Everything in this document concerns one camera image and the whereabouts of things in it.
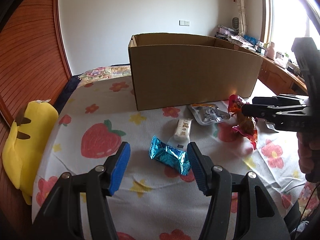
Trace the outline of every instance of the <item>window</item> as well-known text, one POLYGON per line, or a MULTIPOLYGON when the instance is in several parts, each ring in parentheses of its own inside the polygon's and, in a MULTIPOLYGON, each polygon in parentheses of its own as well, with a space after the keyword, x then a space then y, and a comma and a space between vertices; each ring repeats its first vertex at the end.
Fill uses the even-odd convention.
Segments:
POLYGON ((299 0, 271 0, 271 37, 275 50, 296 61, 291 46, 296 37, 312 37, 320 49, 320 35, 299 0))

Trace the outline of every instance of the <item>blue gripper pad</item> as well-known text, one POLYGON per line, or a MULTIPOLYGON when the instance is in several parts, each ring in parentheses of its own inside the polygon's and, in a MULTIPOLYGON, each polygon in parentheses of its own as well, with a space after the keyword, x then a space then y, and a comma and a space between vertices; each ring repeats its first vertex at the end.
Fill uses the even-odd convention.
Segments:
POLYGON ((121 148, 122 148, 122 145, 119 148, 119 150, 121 151, 120 155, 116 161, 116 164, 110 176, 109 192, 111 196, 113 196, 114 193, 119 189, 125 169, 127 168, 128 161, 130 158, 130 152, 131 152, 130 144, 125 143, 124 147, 122 149, 121 148))
POLYGON ((211 169, 213 167, 210 157, 202 155, 195 142, 188 144, 187 154, 199 190, 204 195, 210 196, 210 190, 212 189, 211 169))

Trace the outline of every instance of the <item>yellow plush toy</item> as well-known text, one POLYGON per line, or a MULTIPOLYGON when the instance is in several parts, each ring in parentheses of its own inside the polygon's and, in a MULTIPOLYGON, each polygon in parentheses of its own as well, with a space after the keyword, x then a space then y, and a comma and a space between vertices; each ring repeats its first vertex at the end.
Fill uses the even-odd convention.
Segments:
POLYGON ((58 112, 47 101, 32 101, 21 108, 2 150, 5 172, 31 205, 33 182, 58 112))

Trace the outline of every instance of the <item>wall socket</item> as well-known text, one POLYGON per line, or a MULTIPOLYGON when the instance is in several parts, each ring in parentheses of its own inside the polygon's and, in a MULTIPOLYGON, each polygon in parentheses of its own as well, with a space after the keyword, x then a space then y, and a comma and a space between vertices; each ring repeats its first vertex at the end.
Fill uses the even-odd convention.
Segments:
POLYGON ((179 25, 180 26, 190 26, 190 22, 189 21, 179 21, 179 25))

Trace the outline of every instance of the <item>wooden cabinet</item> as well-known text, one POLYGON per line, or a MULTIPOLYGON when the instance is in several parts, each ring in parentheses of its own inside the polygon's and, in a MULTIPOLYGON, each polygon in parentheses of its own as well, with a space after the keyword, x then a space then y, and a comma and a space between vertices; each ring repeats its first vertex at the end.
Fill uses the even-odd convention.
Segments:
POLYGON ((266 58, 263 59, 258 78, 276 95, 297 94, 292 89, 293 84, 297 84, 303 92, 307 93, 305 84, 301 83, 296 76, 266 58))

